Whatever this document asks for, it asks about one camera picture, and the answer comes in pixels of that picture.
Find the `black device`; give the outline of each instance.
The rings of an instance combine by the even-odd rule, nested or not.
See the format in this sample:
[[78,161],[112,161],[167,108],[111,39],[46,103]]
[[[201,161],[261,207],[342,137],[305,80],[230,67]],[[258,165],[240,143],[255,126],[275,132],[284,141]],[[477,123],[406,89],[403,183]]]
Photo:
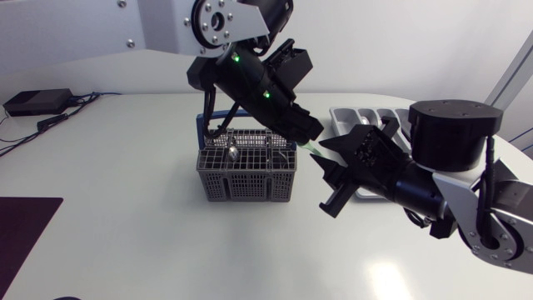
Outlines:
[[67,108],[67,101],[72,97],[68,88],[20,92],[3,104],[9,115],[36,116],[59,114]]
[[[312,69],[307,51],[294,48],[294,40],[288,39],[268,59],[261,61],[259,58],[267,53],[276,35],[286,25],[293,10],[292,0],[248,0],[242,3],[259,7],[270,33],[233,43],[221,57],[197,57],[192,63],[187,71],[189,84],[205,92],[204,134],[207,138],[220,136],[237,109],[242,107],[258,122],[287,140],[307,143],[316,139],[324,127],[307,110],[294,103],[296,94],[293,89]],[[235,104],[219,130],[210,132],[207,127],[214,108],[215,85]]]
[[[502,117],[501,110],[478,102],[417,102],[409,112],[412,158],[391,140],[399,128],[395,118],[384,117],[386,125],[382,130],[356,125],[345,136],[321,141],[324,148],[341,154],[347,166],[312,155],[324,170],[324,180],[335,191],[320,207],[335,218],[351,195],[363,187],[409,212],[424,215],[431,223],[430,235],[448,238],[455,231],[456,222],[443,206],[441,192],[426,168],[442,172],[472,169],[479,162],[485,140],[487,153],[493,152],[491,136],[500,129]],[[491,156],[487,157],[486,178],[490,180],[493,166]],[[485,207],[492,204],[494,184],[489,182],[486,186],[480,197],[480,229],[487,227],[482,215]]]

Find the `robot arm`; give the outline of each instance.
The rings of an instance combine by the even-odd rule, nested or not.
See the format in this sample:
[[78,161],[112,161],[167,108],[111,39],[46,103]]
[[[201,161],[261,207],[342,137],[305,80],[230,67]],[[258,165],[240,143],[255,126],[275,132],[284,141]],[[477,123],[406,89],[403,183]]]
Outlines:
[[[307,143],[310,139],[316,139],[323,126],[308,111],[294,103],[294,87],[312,69],[307,51],[293,48],[294,41],[289,39],[268,59],[262,62],[259,58],[267,53],[291,16],[292,0],[242,0],[242,3],[259,8],[262,19],[268,20],[267,35],[217,46],[217,37],[213,36],[215,32],[203,34],[209,32],[210,29],[203,30],[210,28],[209,25],[201,18],[196,21],[192,19],[192,28],[196,28],[193,32],[202,46],[224,49],[220,57],[198,57],[187,72],[189,83],[205,93],[204,133],[208,138],[218,137],[241,106],[261,124],[287,140]],[[203,20],[212,19],[213,27],[224,32],[226,25],[223,20],[228,16],[213,12],[212,5],[209,1],[198,0],[193,17],[195,12],[205,14]],[[219,129],[210,132],[207,127],[215,102],[215,86],[236,103]]]
[[206,94],[205,126],[218,86],[236,101],[232,112],[241,106],[283,137],[307,143],[323,129],[294,103],[293,88],[312,68],[307,52],[289,40],[259,58],[292,11],[292,0],[1,1],[0,56],[9,59],[0,75],[138,49],[192,55],[198,59],[187,74]]
[[513,172],[531,170],[533,162],[521,159],[517,167],[513,158],[523,153],[492,137],[502,114],[478,102],[417,102],[409,114],[412,158],[391,140],[395,119],[384,119],[382,130],[356,125],[346,136],[322,141],[347,167],[313,156],[335,191],[320,207],[335,218],[364,187],[402,205],[417,225],[431,225],[431,236],[448,238],[459,228],[478,258],[533,273],[533,176]]

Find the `green led light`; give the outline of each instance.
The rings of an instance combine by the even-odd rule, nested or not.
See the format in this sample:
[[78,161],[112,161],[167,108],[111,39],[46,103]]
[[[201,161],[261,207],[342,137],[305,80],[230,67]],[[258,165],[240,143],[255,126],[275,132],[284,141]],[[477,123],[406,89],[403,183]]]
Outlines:
[[232,54],[232,59],[235,63],[239,63],[239,61],[241,60],[241,57],[239,56],[239,54],[237,54],[236,52],[234,52]]

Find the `white table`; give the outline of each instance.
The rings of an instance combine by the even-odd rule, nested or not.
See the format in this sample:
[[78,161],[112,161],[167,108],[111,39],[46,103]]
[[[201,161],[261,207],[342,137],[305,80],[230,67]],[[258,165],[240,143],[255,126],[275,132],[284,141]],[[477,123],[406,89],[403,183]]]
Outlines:
[[[319,139],[332,136],[329,107],[410,103],[297,101],[325,126]],[[434,239],[393,203],[352,200],[329,217],[318,203],[331,189],[301,149],[289,203],[208,202],[195,169],[202,104],[201,94],[104,97],[0,158],[2,196],[65,199],[5,299],[533,298],[531,275],[476,259],[457,233]],[[7,120],[0,137],[41,118]]]

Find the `gray plastic basket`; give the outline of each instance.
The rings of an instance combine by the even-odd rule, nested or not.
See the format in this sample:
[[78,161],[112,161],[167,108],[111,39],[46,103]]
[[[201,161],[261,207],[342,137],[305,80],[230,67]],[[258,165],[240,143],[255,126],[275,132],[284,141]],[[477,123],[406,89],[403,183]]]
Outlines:
[[[291,199],[296,148],[285,138],[269,129],[227,129],[218,138],[205,138],[203,144],[202,148],[200,142],[197,171],[207,200],[288,202]],[[231,146],[239,152],[236,161],[228,155]]]

